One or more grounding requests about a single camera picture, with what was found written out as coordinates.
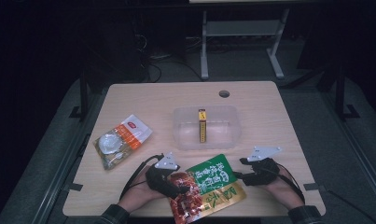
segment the food wrapper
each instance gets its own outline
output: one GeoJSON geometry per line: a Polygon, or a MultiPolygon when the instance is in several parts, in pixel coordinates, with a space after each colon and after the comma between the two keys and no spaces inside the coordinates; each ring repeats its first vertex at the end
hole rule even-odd
{"type": "Polygon", "coordinates": [[[187,193],[170,199],[176,224],[206,217],[246,197],[223,154],[185,172],[171,174],[169,179],[177,186],[190,187],[187,193]]]}
{"type": "Polygon", "coordinates": [[[152,130],[144,122],[135,115],[130,115],[93,144],[102,159],[104,169],[111,170],[126,160],[151,134],[152,130]]]}

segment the hand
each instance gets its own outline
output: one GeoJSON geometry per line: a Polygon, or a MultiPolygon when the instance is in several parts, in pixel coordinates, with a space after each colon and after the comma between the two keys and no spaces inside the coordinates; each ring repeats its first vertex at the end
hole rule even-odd
{"type": "Polygon", "coordinates": [[[133,180],[132,186],[120,199],[118,205],[131,213],[144,204],[165,196],[158,191],[151,189],[146,182],[145,173],[150,166],[146,166],[141,173],[133,180]]]}
{"type": "MultiPolygon", "coordinates": [[[[280,168],[280,175],[284,175],[288,179],[292,180],[292,176],[284,167],[278,167],[280,168]]],[[[259,187],[267,190],[279,203],[285,206],[287,210],[304,205],[304,202],[301,200],[299,195],[278,176],[270,184],[259,187]]]]}

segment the wire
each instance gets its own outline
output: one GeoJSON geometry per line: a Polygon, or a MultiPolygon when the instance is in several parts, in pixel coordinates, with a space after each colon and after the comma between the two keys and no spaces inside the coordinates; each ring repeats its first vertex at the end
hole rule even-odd
{"type": "Polygon", "coordinates": [[[202,79],[202,77],[190,66],[188,65],[187,63],[182,63],[182,62],[179,62],[179,61],[172,61],[172,62],[157,62],[157,63],[180,63],[180,64],[183,64],[184,66],[186,66],[187,68],[189,68],[199,79],[200,81],[204,81],[202,79]]]}
{"type": "Polygon", "coordinates": [[[160,80],[160,78],[161,78],[161,75],[162,75],[161,69],[160,69],[159,67],[157,67],[155,64],[152,64],[152,63],[151,63],[149,66],[152,66],[152,67],[157,68],[157,69],[159,70],[159,76],[158,76],[158,78],[156,78],[154,81],[152,81],[152,78],[150,77],[150,74],[149,74],[149,77],[148,77],[148,81],[147,81],[147,82],[156,83],[156,82],[158,82],[158,81],[160,80]]]}
{"type": "Polygon", "coordinates": [[[343,199],[342,196],[340,196],[339,194],[335,193],[334,191],[330,190],[330,189],[327,189],[327,192],[330,193],[331,195],[335,196],[336,198],[342,200],[343,202],[349,204],[350,206],[352,206],[356,211],[360,212],[362,215],[364,215],[365,217],[367,217],[368,219],[370,219],[370,221],[372,221],[373,223],[376,223],[376,220],[371,217],[368,213],[366,213],[365,211],[363,211],[362,209],[358,208],[356,205],[354,205],[353,203],[350,203],[348,202],[347,200],[343,199]]]}
{"type": "Polygon", "coordinates": [[[279,165],[279,166],[281,166],[281,167],[283,167],[286,171],[287,171],[287,173],[290,175],[290,177],[292,177],[292,179],[293,179],[293,181],[295,182],[295,184],[296,184],[296,186],[298,187],[298,189],[300,189],[300,186],[299,186],[299,184],[298,184],[298,181],[296,181],[296,179],[295,179],[295,177],[293,177],[293,175],[283,166],[283,165],[281,165],[281,164],[279,164],[279,163],[276,163],[277,165],[279,165]]]}
{"type": "Polygon", "coordinates": [[[273,171],[271,171],[271,170],[269,170],[269,169],[266,169],[266,168],[263,168],[263,167],[261,167],[261,168],[259,168],[260,170],[262,170],[262,171],[266,171],[266,172],[269,172],[269,173],[271,173],[271,174],[273,174],[273,175],[276,175],[276,176],[278,176],[278,177],[280,177],[282,180],[284,180],[286,183],[287,183],[287,185],[289,185],[297,194],[298,194],[298,196],[301,198],[301,200],[304,202],[304,203],[306,203],[306,200],[305,200],[305,198],[304,198],[304,194],[303,194],[303,192],[301,191],[301,189],[300,189],[300,187],[299,187],[299,184],[296,182],[295,184],[289,179],[289,178],[287,178],[286,176],[284,176],[284,175],[280,175],[280,174],[278,174],[278,173],[275,173],[275,172],[273,172],[273,171]]]}
{"type": "Polygon", "coordinates": [[[160,56],[150,56],[149,58],[152,59],[152,60],[164,60],[164,59],[167,59],[167,58],[170,58],[171,56],[173,56],[172,54],[163,54],[163,55],[160,55],[160,56]]]}
{"type": "Polygon", "coordinates": [[[187,46],[187,49],[186,51],[190,51],[190,50],[193,50],[193,49],[196,49],[198,48],[201,43],[202,43],[202,39],[200,37],[187,37],[186,40],[197,40],[195,43],[187,46]]]}
{"type": "Polygon", "coordinates": [[[127,190],[129,190],[131,187],[132,187],[132,182],[134,181],[134,179],[139,175],[139,173],[142,171],[142,169],[144,169],[144,167],[146,166],[146,164],[153,160],[153,159],[158,159],[158,161],[160,161],[162,158],[164,157],[164,155],[155,155],[155,156],[151,156],[149,157],[146,161],[143,161],[141,163],[141,165],[135,170],[135,172],[132,174],[132,176],[130,177],[130,179],[127,181],[127,184],[126,186],[124,186],[124,189],[123,191],[121,192],[120,194],[120,198],[121,199],[124,194],[127,192],[127,190]]]}
{"type": "Polygon", "coordinates": [[[133,185],[131,185],[131,186],[130,186],[130,189],[131,189],[132,187],[135,187],[135,186],[137,186],[137,185],[140,185],[140,184],[144,184],[144,183],[146,183],[146,180],[144,180],[144,181],[141,181],[141,182],[139,182],[139,183],[136,183],[136,184],[133,184],[133,185]]]}
{"type": "Polygon", "coordinates": [[[207,52],[212,54],[223,54],[231,50],[230,44],[225,44],[220,39],[214,39],[215,43],[208,43],[207,52]]]}
{"type": "Polygon", "coordinates": [[[141,47],[141,49],[139,49],[140,51],[141,50],[144,50],[146,48],[146,45],[147,45],[147,39],[144,35],[135,35],[135,37],[138,37],[139,38],[143,38],[144,39],[144,46],[141,47]]]}

